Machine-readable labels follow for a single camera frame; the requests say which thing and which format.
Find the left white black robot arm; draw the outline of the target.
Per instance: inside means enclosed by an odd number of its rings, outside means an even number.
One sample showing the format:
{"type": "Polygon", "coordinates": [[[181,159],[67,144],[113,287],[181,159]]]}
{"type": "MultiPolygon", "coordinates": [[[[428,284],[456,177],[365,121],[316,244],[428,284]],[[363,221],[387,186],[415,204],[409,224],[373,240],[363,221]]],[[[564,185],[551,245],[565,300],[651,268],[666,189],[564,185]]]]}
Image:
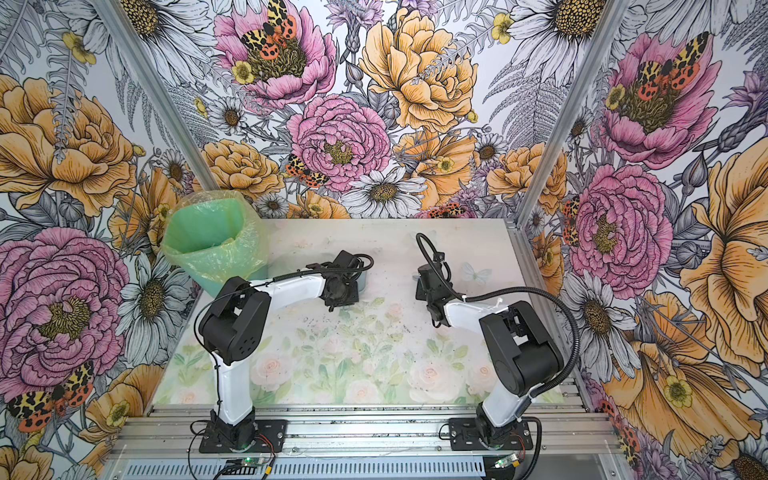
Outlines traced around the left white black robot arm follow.
{"type": "Polygon", "coordinates": [[[232,277],[196,322],[196,338],[213,360],[216,403],[201,440],[202,453],[274,451],[285,423],[260,423],[247,386],[250,357],[263,339],[269,317],[306,300],[328,310],[359,300],[360,279],[374,266],[367,254],[345,250],[332,261],[313,263],[267,280],[232,277]]]}

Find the grey-green plastic dustpan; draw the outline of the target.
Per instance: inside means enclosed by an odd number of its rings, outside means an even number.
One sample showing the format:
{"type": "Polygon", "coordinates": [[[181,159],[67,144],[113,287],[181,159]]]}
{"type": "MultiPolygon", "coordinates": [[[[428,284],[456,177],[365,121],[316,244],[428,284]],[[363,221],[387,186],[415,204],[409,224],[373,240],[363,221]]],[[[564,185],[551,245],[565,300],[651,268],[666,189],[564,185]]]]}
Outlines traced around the grey-green plastic dustpan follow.
{"type": "Polygon", "coordinates": [[[363,271],[363,272],[360,273],[360,275],[356,279],[357,289],[358,289],[359,293],[364,292],[365,289],[366,289],[366,286],[367,286],[367,274],[368,274],[367,271],[363,271]]]}

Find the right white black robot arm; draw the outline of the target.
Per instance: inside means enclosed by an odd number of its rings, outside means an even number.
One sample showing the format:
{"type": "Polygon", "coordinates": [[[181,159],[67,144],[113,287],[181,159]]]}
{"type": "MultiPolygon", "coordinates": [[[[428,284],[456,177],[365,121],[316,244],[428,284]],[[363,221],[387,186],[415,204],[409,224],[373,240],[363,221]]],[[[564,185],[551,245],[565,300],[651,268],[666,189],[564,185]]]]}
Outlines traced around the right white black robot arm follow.
{"type": "Polygon", "coordinates": [[[497,384],[476,409],[470,440],[500,449],[527,428],[524,413],[533,400],[559,385],[573,369],[533,306],[520,300],[471,302],[452,289],[438,269],[417,270],[415,298],[426,304],[433,326],[463,329],[483,337],[497,384]]]}

